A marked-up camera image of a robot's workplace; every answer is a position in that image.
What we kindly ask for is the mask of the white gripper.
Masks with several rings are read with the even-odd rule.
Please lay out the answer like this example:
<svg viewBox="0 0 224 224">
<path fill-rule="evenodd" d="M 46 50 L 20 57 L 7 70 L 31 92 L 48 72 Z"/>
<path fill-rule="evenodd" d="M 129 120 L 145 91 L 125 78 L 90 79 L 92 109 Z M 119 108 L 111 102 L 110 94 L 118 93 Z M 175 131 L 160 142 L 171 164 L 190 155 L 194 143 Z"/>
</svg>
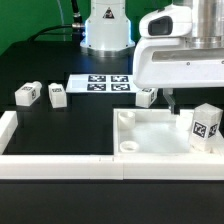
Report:
<svg viewBox="0 0 224 224">
<path fill-rule="evenodd" d="M 224 87 L 224 48 L 189 49 L 182 38 L 141 38 L 133 81 L 140 89 L 164 88 L 170 112 L 178 115 L 172 88 Z"/>
</svg>

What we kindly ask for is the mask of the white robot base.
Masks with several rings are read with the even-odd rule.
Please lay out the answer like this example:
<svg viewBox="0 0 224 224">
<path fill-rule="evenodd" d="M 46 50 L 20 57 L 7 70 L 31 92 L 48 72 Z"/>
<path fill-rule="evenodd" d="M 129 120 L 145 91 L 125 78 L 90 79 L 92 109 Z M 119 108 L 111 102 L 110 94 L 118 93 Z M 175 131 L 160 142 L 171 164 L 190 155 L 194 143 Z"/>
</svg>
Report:
<svg viewBox="0 0 224 224">
<path fill-rule="evenodd" d="M 85 38 L 80 47 L 83 52 L 99 57 L 117 57 L 134 50 L 125 0 L 91 0 L 91 13 L 85 21 Z"/>
</svg>

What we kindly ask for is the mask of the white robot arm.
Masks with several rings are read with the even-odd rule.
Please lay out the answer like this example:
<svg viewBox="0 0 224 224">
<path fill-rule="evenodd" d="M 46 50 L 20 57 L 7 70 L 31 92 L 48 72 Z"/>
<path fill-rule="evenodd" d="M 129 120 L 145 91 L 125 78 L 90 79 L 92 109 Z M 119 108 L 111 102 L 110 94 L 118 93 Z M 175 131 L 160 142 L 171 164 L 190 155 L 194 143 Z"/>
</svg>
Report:
<svg viewBox="0 0 224 224">
<path fill-rule="evenodd" d="M 224 0 L 173 0 L 145 15 L 139 32 L 133 81 L 161 88 L 173 113 L 175 88 L 224 87 Z"/>
</svg>

